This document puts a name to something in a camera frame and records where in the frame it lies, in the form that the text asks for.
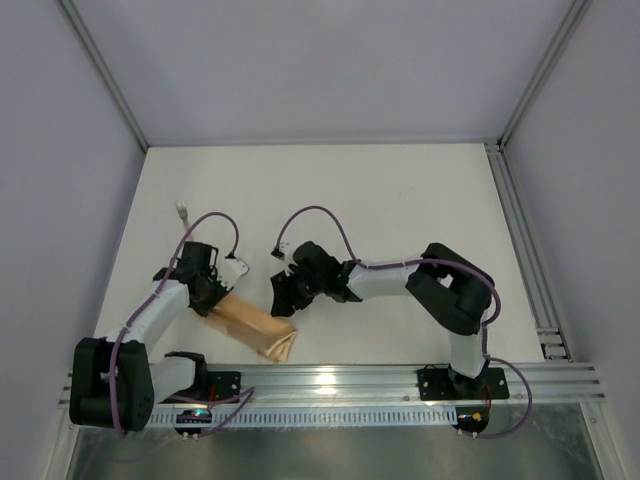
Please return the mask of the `orange cloth napkin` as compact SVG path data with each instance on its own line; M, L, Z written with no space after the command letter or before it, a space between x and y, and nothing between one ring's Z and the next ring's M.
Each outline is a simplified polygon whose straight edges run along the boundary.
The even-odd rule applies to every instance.
M289 360L298 334L296 327L288 320L274 317L233 293L227 294L200 320L272 363Z

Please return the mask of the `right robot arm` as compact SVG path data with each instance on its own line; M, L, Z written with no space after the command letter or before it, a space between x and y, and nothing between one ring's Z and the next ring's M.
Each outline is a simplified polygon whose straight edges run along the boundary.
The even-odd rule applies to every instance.
M337 303L411 297L449 332L448 378L461 397L483 390L489 366L487 327L501 312L494 280L443 244L391 263L340 262L318 244L281 243L271 255L284 264L273 275L271 314L290 317L320 295Z

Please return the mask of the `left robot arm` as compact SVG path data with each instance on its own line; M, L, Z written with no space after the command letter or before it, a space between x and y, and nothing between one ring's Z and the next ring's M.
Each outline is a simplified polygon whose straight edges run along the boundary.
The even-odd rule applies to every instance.
M69 419L79 426L139 432L156 404L173 396L203 400L210 389L206 359L172 351L160 361L149 355L169 326L187 311L206 317L248 273L235 254L188 241L153 277L152 291L124 324L75 347Z

